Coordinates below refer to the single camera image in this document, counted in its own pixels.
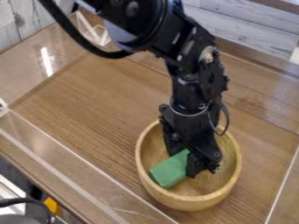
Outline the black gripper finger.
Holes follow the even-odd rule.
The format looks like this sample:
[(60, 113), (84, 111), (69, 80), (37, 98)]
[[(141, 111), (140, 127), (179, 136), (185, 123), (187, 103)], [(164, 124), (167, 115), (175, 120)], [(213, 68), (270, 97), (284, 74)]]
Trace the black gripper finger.
[(185, 176), (193, 179), (200, 172), (209, 169), (209, 165), (211, 160), (207, 157), (191, 152), (187, 156)]
[(172, 127), (165, 122), (163, 122), (163, 140), (169, 156), (173, 156), (185, 148), (179, 134), (173, 131)]

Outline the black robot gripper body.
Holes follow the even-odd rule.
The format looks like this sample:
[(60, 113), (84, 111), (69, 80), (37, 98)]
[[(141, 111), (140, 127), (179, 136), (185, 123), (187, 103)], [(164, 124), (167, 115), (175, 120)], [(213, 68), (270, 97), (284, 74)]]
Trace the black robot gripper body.
[(159, 106), (159, 112), (160, 124), (167, 123), (172, 127), (172, 130), (179, 134), (181, 142), (185, 145), (184, 149), (203, 155), (211, 160), (208, 171), (215, 173), (220, 168), (223, 155), (208, 117), (205, 115), (179, 115), (168, 104)]

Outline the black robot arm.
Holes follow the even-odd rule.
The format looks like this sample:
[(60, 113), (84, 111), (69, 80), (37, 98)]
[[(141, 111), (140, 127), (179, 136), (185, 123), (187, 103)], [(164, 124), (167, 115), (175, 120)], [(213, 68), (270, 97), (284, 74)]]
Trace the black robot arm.
[(215, 172), (221, 152), (215, 136), (220, 114), (228, 112), (221, 101), (229, 77), (224, 74), (220, 51), (212, 34), (189, 17), (181, 0), (76, 0), (101, 17), (113, 52), (97, 48), (80, 34), (53, 0), (37, 0), (60, 28), (87, 51), (119, 60), (149, 52), (163, 59), (172, 79), (169, 102), (159, 106), (165, 149), (172, 156), (187, 149), (185, 176)]

